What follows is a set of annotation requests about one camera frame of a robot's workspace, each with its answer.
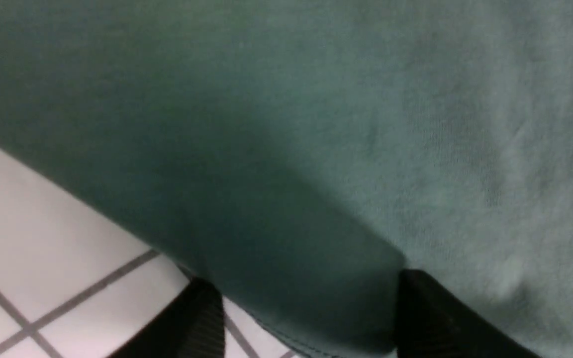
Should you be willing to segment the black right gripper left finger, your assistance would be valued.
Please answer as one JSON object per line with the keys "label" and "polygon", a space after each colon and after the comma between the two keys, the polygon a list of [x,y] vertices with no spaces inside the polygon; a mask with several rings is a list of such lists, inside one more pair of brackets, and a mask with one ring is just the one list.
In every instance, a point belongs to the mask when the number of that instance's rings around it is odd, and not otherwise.
{"label": "black right gripper left finger", "polygon": [[222,295],[204,279],[187,287],[112,358],[223,358]]}

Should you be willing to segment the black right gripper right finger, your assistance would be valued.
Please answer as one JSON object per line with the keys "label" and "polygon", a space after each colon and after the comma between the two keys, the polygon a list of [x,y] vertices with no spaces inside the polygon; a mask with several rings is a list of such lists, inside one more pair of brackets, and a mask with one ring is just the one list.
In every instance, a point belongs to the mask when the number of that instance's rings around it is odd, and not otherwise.
{"label": "black right gripper right finger", "polygon": [[423,270],[399,275],[395,314],[399,358],[536,358]]}

